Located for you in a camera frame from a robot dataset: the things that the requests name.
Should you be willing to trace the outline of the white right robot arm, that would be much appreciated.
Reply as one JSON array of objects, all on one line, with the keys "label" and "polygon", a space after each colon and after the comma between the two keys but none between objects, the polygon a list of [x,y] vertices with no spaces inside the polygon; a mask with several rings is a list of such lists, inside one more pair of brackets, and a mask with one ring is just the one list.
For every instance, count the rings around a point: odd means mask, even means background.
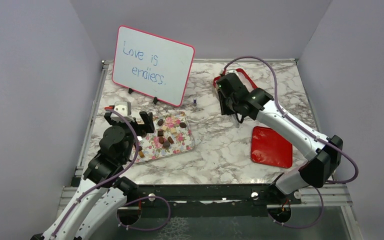
[{"label": "white right robot arm", "polygon": [[223,115],[240,114],[258,121],[291,143],[306,162],[282,174],[268,190],[269,199],[280,204],[292,192],[312,186],[321,188],[340,163],[339,150],[343,141],[338,136],[328,137],[293,115],[283,113],[274,97],[257,87],[248,91],[237,73],[231,72],[215,82]]}]

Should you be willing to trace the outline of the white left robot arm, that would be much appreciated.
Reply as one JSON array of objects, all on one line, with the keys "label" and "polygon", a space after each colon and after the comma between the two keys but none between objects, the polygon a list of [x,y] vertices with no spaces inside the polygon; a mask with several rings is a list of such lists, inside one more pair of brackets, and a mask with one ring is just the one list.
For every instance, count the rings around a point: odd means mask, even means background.
[{"label": "white left robot arm", "polygon": [[137,123],[115,107],[105,110],[110,126],[99,141],[99,151],[62,213],[47,230],[33,235],[33,240],[88,240],[116,208],[137,200],[137,184],[123,173],[139,154],[138,137],[155,132],[153,114],[141,111],[143,123]]}]

